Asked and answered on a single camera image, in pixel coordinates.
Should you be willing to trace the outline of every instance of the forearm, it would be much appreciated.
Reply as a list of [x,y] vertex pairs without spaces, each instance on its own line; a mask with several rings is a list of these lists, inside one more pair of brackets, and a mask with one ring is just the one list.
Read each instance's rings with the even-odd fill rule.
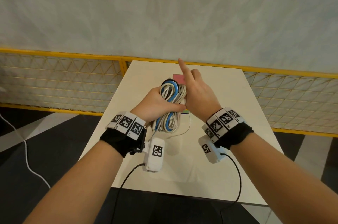
[[99,141],[44,196],[24,223],[93,223],[122,156]]
[[338,222],[338,195],[258,135],[230,149],[283,223]]

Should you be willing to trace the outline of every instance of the cable bundle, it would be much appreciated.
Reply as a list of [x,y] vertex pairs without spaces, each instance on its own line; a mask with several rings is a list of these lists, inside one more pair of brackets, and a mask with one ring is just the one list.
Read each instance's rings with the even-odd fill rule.
[[[175,80],[168,79],[162,83],[161,96],[171,103],[181,103],[187,94],[185,85],[179,85]],[[180,125],[180,112],[169,112],[153,122],[152,128],[160,132],[175,132]]]

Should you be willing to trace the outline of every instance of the pink card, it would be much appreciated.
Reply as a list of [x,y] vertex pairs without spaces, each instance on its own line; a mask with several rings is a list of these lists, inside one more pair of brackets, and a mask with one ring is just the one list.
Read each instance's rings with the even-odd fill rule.
[[179,85],[185,85],[184,75],[173,74],[172,79],[179,83]]

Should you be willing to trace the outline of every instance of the white wall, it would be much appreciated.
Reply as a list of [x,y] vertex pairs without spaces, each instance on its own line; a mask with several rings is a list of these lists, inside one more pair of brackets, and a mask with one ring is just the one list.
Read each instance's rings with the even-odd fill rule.
[[337,72],[338,0],[0,0],[0,46]]

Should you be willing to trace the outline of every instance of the tabletop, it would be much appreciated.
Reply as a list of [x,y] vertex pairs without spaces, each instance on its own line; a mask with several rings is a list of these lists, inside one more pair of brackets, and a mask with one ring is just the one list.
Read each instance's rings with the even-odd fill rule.
[[[264,113],[254,96],[241,69],[188,65],[197,68],[205,83],[216,94],[221,106],[231,107],[244,117],[254,131],[283,152],[273,134]],[[162,82],[181,74],[178,64],[132,61],[104,115],[87,143],[82,158],[98,141],[105,126],[119,111],[130,111],[148,91]],[[174,134],[158,132],[156,137],[165,139],[175,134],[184,135],[166,140],[163,168],[159,173],[136,169],[124,184],[124,188],[184,196],[203,197],[234,201],[239,191],[239,177],[236,167],[228,158],[211,164],[203,153],[198,138],[205,135],[203,122],[194,115],[182,115],[180,127]],[[148,129],[146,140],[151,136]],[[233,154],[227,152],[239,167],[242,177],[242,193],[239,202],[266,205]],[[112,187],[120,187],[125,177],[136,165],[143,162],[144,154],[127,155],[117,173]]]

